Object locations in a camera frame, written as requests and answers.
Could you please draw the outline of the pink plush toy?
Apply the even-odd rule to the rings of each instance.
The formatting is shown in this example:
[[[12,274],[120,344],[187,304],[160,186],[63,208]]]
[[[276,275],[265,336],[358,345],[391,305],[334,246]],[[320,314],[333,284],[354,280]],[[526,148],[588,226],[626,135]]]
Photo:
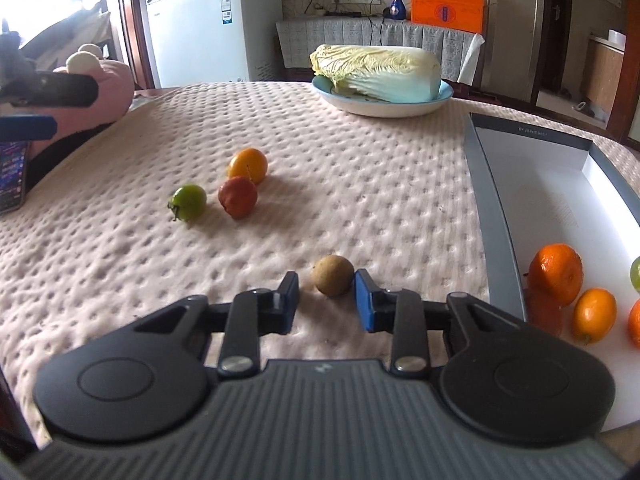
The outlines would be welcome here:
[[[82,44],[54,70],[60,81],[64,105],[32,108],[36,115],[51,116],[56,133],[50,140],[30,142],[28,158],[34,160],[47,148],[60,148],[64,141],[86,130],[117,122],[127,113],[134,99],[134,76],[123,62],[104,58],[96,44]]]

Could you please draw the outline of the red fruit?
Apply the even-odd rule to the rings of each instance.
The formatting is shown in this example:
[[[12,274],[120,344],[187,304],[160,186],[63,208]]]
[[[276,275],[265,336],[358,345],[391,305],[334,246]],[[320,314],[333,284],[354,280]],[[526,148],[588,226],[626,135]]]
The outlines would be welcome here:
[[[527,322],[544,332],[559,337],[563,329],[562,308],[554,299],[538,289],[524,290]]]
[[[241,220],[252,212],[257,203],[256,185],[249,178],[233,177],[220,186],[218,200],[232,219]]]

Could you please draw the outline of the red fruit on table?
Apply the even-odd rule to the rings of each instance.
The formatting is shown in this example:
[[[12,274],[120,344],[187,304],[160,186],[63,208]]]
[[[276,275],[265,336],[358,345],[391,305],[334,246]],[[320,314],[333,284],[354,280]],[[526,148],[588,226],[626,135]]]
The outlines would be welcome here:
[[[257,203],[256,185],[249,178],[233,177],[220,186],[218,200],[232,219],[241,220],[252,212]]]

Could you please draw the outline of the smartphone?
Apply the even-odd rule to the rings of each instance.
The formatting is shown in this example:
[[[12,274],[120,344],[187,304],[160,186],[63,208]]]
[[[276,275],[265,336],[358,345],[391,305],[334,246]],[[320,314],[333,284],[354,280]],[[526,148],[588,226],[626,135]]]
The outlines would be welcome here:
[[[17,210],[24,203],[29,143],[2,142],[0,155],[0,214]]]

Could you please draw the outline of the brown longan fruit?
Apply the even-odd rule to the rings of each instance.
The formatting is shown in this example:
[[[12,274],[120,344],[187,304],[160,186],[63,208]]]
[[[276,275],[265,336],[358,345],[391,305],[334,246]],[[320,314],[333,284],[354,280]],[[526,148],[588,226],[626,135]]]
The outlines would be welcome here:
[[[314,287],[327,297],[344,294],[352,286],[355,269],[343,256],[327,255],[314,264],[311,278]]]

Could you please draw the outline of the blue glass bottle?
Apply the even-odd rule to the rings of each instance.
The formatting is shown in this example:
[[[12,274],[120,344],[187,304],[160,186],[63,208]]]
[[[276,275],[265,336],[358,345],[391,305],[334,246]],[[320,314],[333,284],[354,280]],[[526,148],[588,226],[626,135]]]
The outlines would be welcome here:
[[[388,14],[393,20],[403,21],[407,16],[404,0],[392,0],[388,7]]]

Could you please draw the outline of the napa cabbage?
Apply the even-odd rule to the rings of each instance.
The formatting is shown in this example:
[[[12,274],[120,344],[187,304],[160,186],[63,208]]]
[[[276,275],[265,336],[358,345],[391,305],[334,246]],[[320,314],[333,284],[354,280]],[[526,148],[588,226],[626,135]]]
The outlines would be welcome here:
[[[426,103],[438,97],[442,82],[438,58],[420,48],[322,44],[309,58],[314,74],[329,79],[341,96]]]

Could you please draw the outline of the wooden kitchen cabinet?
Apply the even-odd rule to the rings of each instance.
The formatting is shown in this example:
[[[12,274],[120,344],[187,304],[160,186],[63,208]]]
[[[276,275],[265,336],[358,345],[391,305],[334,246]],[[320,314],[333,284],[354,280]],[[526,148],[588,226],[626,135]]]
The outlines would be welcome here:
[[[624,50],[611,41],[590,35],[580,92],[593,111],[607,122],[622,73]]]

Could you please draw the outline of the grey white cardboard box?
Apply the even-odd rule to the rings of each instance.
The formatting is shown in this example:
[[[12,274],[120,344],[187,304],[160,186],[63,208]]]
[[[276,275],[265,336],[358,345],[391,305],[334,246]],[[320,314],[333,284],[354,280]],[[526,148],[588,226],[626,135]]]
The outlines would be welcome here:
[[[525,318],[526,274],[540,248],[564,243],[582,258],[585,289],[616,299],[617,318],[586,351],[615,382],[605,430],[639,419],[639,350],[627,320],[639,294],[630,268],[639,255],[639,197],[592,141],[524,122],[472,113],[465,123],[480,218],[489,301]]]

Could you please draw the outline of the green fruit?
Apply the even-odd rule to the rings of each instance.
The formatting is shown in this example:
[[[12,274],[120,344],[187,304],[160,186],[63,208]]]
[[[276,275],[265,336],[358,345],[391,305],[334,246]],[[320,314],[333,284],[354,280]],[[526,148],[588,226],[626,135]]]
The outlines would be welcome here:
[[[191,222],[206,209],[207,195],[199,185],[185,184],[177,188],[169,197],[167,207],[175,220]]]
[[[634,259],[629,269],[629,279],[637,292],[640,292],[640,257]]]

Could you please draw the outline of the white blue plate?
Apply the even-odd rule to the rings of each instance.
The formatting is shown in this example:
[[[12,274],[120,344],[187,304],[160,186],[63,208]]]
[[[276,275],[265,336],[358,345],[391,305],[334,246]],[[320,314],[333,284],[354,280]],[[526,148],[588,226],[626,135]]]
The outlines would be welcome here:
[[[453,96],[454,89],[446,81],[440,83],[438,95],[431,102],[398,104],[368,98],[367,96],[340,96],[332,82],[323,76],[315,76],[312,88],[326,102],[344,112],[372,118],[411,118],[436,112]]]

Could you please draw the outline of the pink quilted table cover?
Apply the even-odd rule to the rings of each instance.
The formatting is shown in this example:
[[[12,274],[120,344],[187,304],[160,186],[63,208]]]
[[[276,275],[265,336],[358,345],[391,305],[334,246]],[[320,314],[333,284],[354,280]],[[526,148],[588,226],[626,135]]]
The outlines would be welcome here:
[[[191,294],[225,302],[300,279],[292,333],[262,341],[265,359],[386,359],[348,298],[314,290],[310,272],[337,254],[385,288],[429,300],[488,285],[463,151],[470,114],[536,117],[451,100],[422,117],[372,119],[338,110],[308,84],[199,84],[128,113],[61,162],[1,219],[1,367],[38,444],[32,400],[57,354]],[[268,160],[252,212],[218,200],[232,157]],[[169,197],[204,188],[205,211],[175,220]]]

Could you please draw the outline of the cloth covered TV cabinet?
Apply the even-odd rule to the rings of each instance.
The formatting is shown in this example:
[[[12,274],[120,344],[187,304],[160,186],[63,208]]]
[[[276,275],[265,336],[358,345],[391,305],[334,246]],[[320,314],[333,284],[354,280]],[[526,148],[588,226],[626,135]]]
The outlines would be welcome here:
[[[474,32],[395,21],[390,18],[296,18],[277,24],[284,66],[309,68],[322,44],[420,48],[438,58],[442,78],[474,82],[485,38]]]

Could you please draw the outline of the large orange mandarin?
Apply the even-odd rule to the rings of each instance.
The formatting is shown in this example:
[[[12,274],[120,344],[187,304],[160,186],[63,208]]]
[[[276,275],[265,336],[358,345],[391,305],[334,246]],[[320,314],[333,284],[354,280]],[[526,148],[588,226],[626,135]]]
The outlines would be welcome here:
[[[584,284],[582,258],[570,245],[546,245],[529,263],[526,281],[530,289],[544,292],[560,307],[568,307]]]

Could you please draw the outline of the small orange kumquat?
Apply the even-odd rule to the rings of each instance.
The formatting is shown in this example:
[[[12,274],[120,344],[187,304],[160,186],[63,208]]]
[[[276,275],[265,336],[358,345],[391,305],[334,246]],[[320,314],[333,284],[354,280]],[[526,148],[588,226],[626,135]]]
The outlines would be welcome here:
[[[615,297],[604,288],[590,288],[576,302],[570,331],[581,344],[595,344],[608,336],[617,318]]]
[[[229,179],[242,177],[258,185],[265,180],[268,172],[266,155],[257,148],[244,148],[237,152],[229,162],[227,177]]]

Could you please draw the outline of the stemmed mandarin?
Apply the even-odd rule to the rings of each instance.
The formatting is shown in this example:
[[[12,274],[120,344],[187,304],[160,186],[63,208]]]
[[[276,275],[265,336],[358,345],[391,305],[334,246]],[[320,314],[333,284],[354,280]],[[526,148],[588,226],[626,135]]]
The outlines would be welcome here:
[[[640,299],[631,308],[627,318],[627,335],[631,343],[640,348]]]

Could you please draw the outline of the white chest freezer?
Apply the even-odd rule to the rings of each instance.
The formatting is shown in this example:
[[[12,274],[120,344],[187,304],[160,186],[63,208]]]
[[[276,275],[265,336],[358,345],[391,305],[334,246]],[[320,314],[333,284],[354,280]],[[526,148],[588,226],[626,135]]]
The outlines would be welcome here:
[[[275,80],[282,0],[146,0],[157,84]]]

